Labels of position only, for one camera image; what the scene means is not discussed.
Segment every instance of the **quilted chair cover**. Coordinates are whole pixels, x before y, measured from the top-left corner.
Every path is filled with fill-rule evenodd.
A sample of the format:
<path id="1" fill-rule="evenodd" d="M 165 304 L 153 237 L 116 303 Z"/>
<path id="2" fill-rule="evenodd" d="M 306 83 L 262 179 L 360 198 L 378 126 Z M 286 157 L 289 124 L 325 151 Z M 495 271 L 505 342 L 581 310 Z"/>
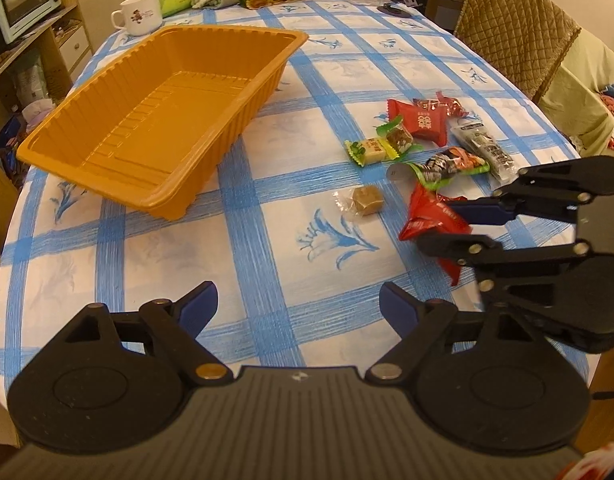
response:
<path id="1" fill-rule="evenodd" d="M 454 34 L 537 102 L 579 32 L 549 0 L 465 0 Z"/>

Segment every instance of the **tablecloth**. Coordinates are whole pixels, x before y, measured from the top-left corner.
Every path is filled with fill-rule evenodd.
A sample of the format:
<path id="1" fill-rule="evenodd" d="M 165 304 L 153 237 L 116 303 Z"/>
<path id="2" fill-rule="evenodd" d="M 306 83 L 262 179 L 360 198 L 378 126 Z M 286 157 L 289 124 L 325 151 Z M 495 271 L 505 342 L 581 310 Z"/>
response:
<path id="1" fill-rule="evenodd" d="M 378 307 L 385 280 L 422 299 L 478 308 L 472 272 L 464 270 L 451 287 L 433 259 L 398 241 L 407 197 L 385 180 L 386 164 L 355 166 L 344 140 L 375 136 L 386 99 L 442 90 L 480 115 L 519 167 L 576 155 L 503 76 L 414 14 L 400 19 L 322 0 L 191 10 L 167 19 L 293 28 L 309 40 L 180 221 L 129 210 L 32 168 L 2 254 L 0 400 L 21 367 L 92 301 L 113 312 L 135 310 L 212 280 L 219 309 L 199 341 L 234 371 L 243 364 L 353 364 L 364 372 L 399 339 Z M 77 84 L 138 41 L 123 33 L 108 38 Z M 163 150 L 175 135 L 163 132 Z M 409 158 L 424 161 L 437 151 L 428 142 Z M 370 182 L 383 191 L 384 210 L 346 222 L 333 193 Z M 477 198 L 493 187 L 486 175 L 458 177 L 444 193 Z M 534 218 L 476 232 L 508 248 L 569 242 L 573 235 L 565 224 Z M 557 346 L 585 377 L 586 356 Z"/>

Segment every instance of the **white mug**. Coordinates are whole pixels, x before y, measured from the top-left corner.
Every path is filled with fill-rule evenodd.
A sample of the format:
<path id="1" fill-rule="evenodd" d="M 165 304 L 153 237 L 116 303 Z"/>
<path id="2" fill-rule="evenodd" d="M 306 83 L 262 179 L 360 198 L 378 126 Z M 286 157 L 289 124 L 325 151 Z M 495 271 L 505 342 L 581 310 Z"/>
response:
<path id="1" fill-rule="evenodd" d="M 116 15 L 124 19 L 124 27 L 116 23 Z M 120 10 L 111 13 L 111 22 L 118 30 L 126 30 L 131 36 L 143 36 L 162 25 L 160 0 L 125 0 Z"/>

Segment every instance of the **orange plastic tray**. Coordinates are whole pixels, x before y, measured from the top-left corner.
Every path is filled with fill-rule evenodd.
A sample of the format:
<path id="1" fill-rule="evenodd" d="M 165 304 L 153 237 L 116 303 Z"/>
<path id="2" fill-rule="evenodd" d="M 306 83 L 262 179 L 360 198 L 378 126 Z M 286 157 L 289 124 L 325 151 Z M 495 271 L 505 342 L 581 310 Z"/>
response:
<path id="1" fill-rule="evenodd" d="M 181 218 L 307 38 L 162 28 L 75 91 L 18 157 L 129 207 Z"/>

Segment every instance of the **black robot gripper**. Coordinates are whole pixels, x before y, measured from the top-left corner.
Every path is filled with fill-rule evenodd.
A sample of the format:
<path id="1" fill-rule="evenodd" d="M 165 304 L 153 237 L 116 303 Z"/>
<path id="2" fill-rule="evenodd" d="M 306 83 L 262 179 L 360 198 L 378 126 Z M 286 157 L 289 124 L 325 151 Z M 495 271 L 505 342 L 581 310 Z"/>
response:
<path id="1" fill-rule="evenodd" d="M 545 335 L 588 353 L 614 346 L 614 158 L 523 168 L 491 197 L 449 205 L 470 224 L 529 215 L 575 226 L 569 244 L 504 250 L 483 235 L 428 233 L 429 256 L 474 268 L 485 309 L 509 307 Z"/>
<path id="2" fill-rule="evenodd" d="M 551 480 L 578 460 L 586 384 L 524 316 L 459 312 L 390 282 L 379 306 L 402 340 L 362 379 L 354 367 L 234 378 L 195 340 L 217 309 L 210 282 L 138 312 L 88 305 L 14 380 L 26 446 L 0 479 Z"/>

